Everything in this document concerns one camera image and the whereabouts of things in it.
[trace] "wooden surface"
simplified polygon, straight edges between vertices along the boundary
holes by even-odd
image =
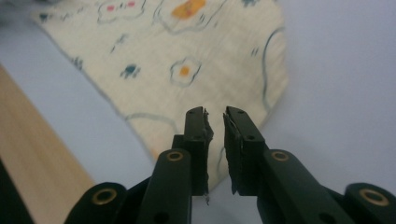
[[[93,185],[1,65],[0,157],[35,223],[63,223]]]

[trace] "cloth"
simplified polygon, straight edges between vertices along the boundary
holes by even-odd
[[[34,20],[108,98],[156,159],[209,112],[209,187],[228,174],[227,105],[261,126],[285,89],[285,39],[273,0],[63,0]]]

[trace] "cream fabric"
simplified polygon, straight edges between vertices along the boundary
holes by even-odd
[[[228,174],[227,105],[262,125],[287,85],[283,19],[272,0],[63,0],[33,15],[157,158],[209,112],[209,187]]]

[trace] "light blue surface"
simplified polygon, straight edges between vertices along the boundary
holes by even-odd
[[[0,2],[0,63],[96,182],[129,188],[149,176],[154,161],[134,132],[28,19],[44,5],[19,2]],[[396,2],[280,3],[290,84],[262,129],[267,144],[330,189],[369,182],[396,194]],[[210,197],[195,200],[192,223],[260,223],[229,178]]]

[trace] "black plastic mount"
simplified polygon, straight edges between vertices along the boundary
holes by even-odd
[[[208,113],[186,113],[184,134],[160,154],[152,176],[131,189],[103,183],[89,189],[70,212],[74,223],[191,223],[191,196],[208,193],[207,155],[213,131]]]
[[[248,114],[228,106],[225,138],[232,191],[258,196],[263,223],[396,223],[395,197],[360,183],[345,196],[322,187],[290,152],[269,149]]]

